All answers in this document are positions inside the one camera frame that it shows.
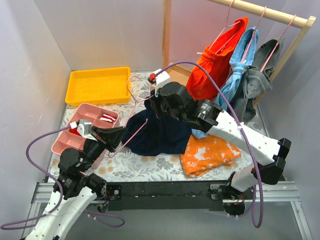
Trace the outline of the navy blue shorts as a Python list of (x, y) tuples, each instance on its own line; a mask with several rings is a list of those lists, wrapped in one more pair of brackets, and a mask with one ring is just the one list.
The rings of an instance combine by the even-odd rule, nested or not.
[(191, 128), (170, 115), (157, 118), (150, 100), (144, 106), (144, 110), (128, 120), (122, 143), (140, 156), (184, 154)]

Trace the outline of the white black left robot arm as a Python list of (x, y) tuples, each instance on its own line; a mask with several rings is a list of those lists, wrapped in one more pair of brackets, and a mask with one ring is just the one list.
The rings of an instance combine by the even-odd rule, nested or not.
[(46, 208), (27, 240), (63, 240), (70, 228), (94, 200), (106, 204), (121, 196), (121, 187), (108, 186), (100, 176), (84, 173), (100, 155), (115, 152), (126, 131), (125, 127), (78, 129), (85, 137), (82, 150), (69, 147), (60, 154), (59, 176), (54, 184)]

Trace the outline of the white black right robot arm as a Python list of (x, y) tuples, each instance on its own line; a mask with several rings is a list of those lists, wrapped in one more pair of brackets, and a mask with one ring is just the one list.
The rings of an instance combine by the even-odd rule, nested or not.
[(276, 185), (280, 180), (291, 141), (264, 136), (236, 120), (210, 100), (194, 100), (187, 88), (169, 82), (150, 92), (150, 106), (158, 118), (172, 116), (192, 129), (219, 137), (237, 148), (253, 153), (257, 164), (233, 172), (222, 189), (225, 198), (237, 199), (259, 181)]

